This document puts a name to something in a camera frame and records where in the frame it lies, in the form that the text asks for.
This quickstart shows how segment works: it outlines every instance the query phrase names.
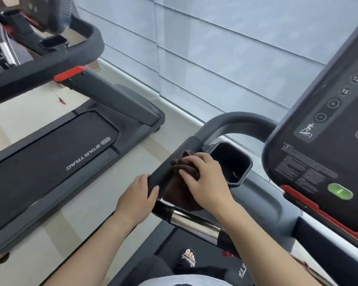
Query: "treadmill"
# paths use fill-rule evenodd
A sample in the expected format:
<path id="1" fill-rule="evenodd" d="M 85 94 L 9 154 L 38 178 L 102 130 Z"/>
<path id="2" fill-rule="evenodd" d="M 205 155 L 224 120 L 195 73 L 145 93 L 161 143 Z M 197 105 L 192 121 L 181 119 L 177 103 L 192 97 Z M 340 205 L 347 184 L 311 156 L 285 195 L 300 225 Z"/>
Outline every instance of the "treadmill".
<path id="1" fill-rule="evenodd" d="M 0 103 L 51 80 L 90 97 L 0 151 L 0 262 L 164 124 L 164 113 L 155 105 L 87 68 L 100 57 L 104 43 L 98 28 L 72 15 L 71 8 L 72 0 L 20 0 L 15 7 L 4 7 L 0 0 Z M 51 36 L 41 37 L 32 26 Z M 67 28 L 86 40 L 69 46 L 60 35 Z M 34 60 L 19 64 L 10 38 Z"/>
<path id="2" fill-rule="evenodd" d="M 186 150 L 212 155 L 218 146 L 212 142 L 229 133 L 265 143 L 263 167 L 282 188 L 250 171 L 240 185 L 231 187 L 235 200 L 285 250 L 290 252 L 297 240 L 339 286 L 358 286 L 358 258 L 303 215 L 307 212 L 358 248 L 358 27 L 280 124 L 246 112 L 219 115 L 151 174 L 149 189 L 160 185 L 162 197 L 172 177 L 170 160 Z M 230 170 L 237 169 L 230 165 Z M 208 212 L 187 212 L 158 200 L 153 213 L 163 221 L 110 286 L 120 285 L 149 255 L 159 255 L 173 266 L 184 247 L 194 250 L 197 266 L 235 270 L 241 285 L 253 285 L 228 234 Z"/>

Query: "wall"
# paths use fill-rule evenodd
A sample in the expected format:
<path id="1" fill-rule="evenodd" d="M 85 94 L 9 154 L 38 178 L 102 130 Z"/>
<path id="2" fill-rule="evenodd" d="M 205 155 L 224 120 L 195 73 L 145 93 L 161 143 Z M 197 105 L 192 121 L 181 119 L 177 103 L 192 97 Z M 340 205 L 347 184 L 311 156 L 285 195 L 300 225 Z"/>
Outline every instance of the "wall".
<path id="1" fill-rule="evenodd" d="M 202 121 L 280 121 L 358 25 L 358 0 L 75 1 L 103 34 L 102 58 Z"/>

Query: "cup holder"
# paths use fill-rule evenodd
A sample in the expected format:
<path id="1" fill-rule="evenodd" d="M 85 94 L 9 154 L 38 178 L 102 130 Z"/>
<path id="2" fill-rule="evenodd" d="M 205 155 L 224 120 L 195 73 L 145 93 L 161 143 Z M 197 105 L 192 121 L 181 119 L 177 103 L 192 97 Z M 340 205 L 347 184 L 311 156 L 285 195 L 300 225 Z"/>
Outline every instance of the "cup holder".
<path id="1" fill-rule="evenodd" d="M 250 156 L 227 141 L 212 144 L 206 152 L 219 162 L 230 187 L 240 186 L 253 166 Z"/>

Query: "treadmill belt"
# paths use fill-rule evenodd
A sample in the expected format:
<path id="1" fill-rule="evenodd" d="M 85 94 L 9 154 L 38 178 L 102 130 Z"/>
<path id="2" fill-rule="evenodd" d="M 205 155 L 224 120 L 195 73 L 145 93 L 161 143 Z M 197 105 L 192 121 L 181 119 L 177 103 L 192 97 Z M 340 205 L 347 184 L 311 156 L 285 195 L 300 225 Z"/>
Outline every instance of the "treadmill belt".
<path id="1" fill-rule="evenodd" d="M 117 140 L 94 111 L 81 114 L 0 162 L 0 228 Z"/>

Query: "beige floor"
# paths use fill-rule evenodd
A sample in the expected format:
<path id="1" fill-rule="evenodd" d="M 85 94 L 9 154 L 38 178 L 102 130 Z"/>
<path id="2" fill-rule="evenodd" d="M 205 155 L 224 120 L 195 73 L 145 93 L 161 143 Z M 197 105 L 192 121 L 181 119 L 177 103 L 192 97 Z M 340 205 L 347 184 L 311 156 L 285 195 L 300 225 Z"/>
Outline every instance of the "beige floor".
<path id="1" fill-rule="evenodd" d="M 201 122 L 161 99 L 154 91 L 136 84 L 126 75 L 101 62 L 101 74 L 122 83 L 151 100 L 166 114 L 161 130 L 145 139 L 118 163 L 84 189 L 57 214 L 12 250 L 0 265 L 0 286 L 39 285 L 115 209 L 119 196 L 136 175 L 153 172 Z M 57 96 L 66 105 L 58 102 Z M 48 83 L 0 105 L 0 150 L 76 108 L 87 98 Z M 268 179 L 260 159 L 250 154 L 253 170 Z M 124 241 L 107 274 L 104 285 L 134 254 L 160 220 L 150 215 Z M 314 266 L 308 254 L 296 245 L 294 253 Z"/>

